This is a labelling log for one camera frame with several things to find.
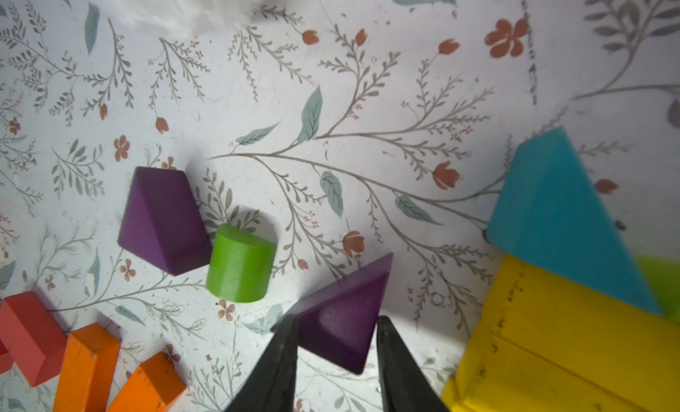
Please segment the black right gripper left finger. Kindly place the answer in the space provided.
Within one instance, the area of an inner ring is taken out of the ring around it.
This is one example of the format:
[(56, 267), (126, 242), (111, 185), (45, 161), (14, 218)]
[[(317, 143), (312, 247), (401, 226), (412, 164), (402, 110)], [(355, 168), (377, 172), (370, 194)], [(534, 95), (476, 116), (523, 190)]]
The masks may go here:
[(296, 391), (298, 348), (295, 317), (285, 316), (226, 412), (291, 412)]

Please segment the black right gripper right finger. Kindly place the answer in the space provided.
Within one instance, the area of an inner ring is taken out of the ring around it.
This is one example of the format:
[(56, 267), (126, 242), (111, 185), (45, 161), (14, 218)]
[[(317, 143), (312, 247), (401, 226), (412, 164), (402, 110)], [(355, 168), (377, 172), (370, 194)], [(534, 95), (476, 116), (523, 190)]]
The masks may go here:
[(377, 319), (376, 351), (384, 411), (448, 410), (387, 316)]

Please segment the purple triangle block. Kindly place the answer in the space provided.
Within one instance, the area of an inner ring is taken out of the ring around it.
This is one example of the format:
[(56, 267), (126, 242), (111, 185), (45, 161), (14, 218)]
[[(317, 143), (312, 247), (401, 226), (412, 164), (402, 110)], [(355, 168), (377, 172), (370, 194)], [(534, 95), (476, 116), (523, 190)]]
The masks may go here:
[(295, 303), (286, 314), (295, 317), (299, 346), (363, 373), (392, 261), (393, 254), (386, 254)]
[(213, 245), (183, 171), (135, 169), (118, 243), (172, 276), (210, 262)]

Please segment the orange long block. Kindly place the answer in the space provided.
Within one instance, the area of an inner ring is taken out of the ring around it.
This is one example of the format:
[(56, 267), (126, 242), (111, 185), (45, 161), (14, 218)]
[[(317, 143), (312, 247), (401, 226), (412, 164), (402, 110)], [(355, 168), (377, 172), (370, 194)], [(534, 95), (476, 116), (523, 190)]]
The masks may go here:
[(120, 341), (98, 324), (68, 336), (53, 411), (105, 411)]
[(140, 364), (107, 412), (169, 411), (186, 385), (162, 352)]

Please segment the small green cylinder block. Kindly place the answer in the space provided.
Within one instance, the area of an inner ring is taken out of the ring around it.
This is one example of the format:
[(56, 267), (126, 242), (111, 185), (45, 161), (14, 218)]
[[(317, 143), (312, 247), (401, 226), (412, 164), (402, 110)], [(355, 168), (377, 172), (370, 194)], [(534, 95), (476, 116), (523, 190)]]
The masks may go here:
[(218, 227), (206, 289), (228, 302), (262, 300), (273, 270), (277, 245), (228, 224)]

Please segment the teal triangle block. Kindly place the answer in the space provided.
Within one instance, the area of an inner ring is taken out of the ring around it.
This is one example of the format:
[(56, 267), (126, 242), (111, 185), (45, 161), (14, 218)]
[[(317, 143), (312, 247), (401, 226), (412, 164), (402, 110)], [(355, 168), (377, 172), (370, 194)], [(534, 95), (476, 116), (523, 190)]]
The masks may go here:
[(562, 127), (517, 148), (486, 238), (526, 263), (662, 314)]

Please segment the light green cylinder block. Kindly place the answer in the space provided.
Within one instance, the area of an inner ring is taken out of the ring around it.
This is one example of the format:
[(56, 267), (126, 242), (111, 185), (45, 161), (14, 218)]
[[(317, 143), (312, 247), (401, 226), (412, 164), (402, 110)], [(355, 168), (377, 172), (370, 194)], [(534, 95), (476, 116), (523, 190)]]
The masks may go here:
[(679, 263), (654, 256), (638, 256), (639, 270), (653, 290), (665, 318), (679, 323)]

